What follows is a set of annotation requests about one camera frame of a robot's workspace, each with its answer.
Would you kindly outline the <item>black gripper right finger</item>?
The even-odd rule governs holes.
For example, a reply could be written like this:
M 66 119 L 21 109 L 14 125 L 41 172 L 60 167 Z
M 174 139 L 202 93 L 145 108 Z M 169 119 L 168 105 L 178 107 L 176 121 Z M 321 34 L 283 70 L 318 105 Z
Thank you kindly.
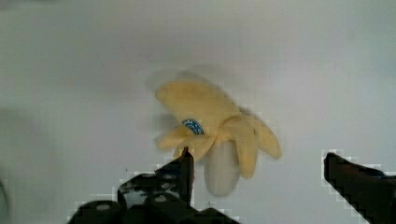
M 394 175 L 350 162 L 335 153 L 323 160 L 324 179 L 369 224 L 395 224 Z

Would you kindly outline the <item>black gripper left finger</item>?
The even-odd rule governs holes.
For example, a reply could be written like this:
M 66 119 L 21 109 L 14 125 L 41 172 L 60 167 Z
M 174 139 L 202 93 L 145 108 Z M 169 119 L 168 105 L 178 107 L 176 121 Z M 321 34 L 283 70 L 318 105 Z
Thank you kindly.
M 67 224 L 240 224 L 217 209 L 191 206 L 194 158 L 187 147 L 152 174 L 120 185 L 117 199 L 84 203 Z

